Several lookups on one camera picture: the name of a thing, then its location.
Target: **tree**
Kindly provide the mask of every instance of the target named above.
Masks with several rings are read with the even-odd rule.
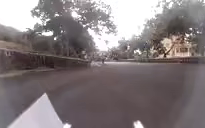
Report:
[[[166,57],[176,43],[185,43],[188,40],[187,35],[197,32],[197,27],[203,19],[201,14],[205,4],[200,0],[171,0],[160,2],[160,6],[163,9],[162,13],[150,19],[144,31],[149,31],[146,35],[149,36],[154,50]],[[161,44],[164,38],[172,39],[170,49],[165,49]]]
[[[88,29],[98,34],[116,32],[116,26],[111,20],[111,8],[103,2],[39,0],[31,12],[42,21],[44,31],[53,32],[53,37],[62,42],[62,47],[73,47],[77,53],[88,49],[88,43],[92,43]]]

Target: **foliage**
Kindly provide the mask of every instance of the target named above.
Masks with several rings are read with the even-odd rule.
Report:
[[[72,47],[77,53],[90,51],[94,47],[88,29],[98,34],[116,32],[111,20],[111,8],[103,2],[39,0],[31,12],[42,21],[44,31],[53,32],[53,37],[62,48]]]
[[[153,49],[166,57],[176,43],[192,42],[196,51],[204,52],[205,46],[205,3],[202,0],[160,1],[162,12],[149,19],[141,33],[141,39],[149,42]],[[166,49],[161,41],[172,39],[172,46]]]

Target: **sidewalk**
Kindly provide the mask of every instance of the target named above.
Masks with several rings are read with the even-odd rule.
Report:
[[[23,75],[23,74],[30,73],[30,72],[46,72],[46,71],[53,71],[53,70],[56,70],[56,69],[37,68],[37,69],[32,69],[32,70],[14,70],[14,71],[9,71],[7,73],[0,74],[0,78],[14,77],[14,76]]]

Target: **asphalt road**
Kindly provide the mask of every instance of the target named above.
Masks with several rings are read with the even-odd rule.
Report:
[[[0,78],[0,128],[44,92],[72,128],[205,128],[205,65],[107,63]]]

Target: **house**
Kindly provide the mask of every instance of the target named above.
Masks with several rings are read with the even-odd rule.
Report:
[[[169,52],[169,54],[167,55],[167,58],[172,58],[172,57],[189,57],[189,56],[194,56],[195,55],[195,51],[194,45],[192,45],[189,42],[185,42],[185,43],[175,43],[173,45],[173,41],[171,39],[165,38],[162,41],[162,44],[164,45],[164,47],[169,50],[171,49],[171,51]]]

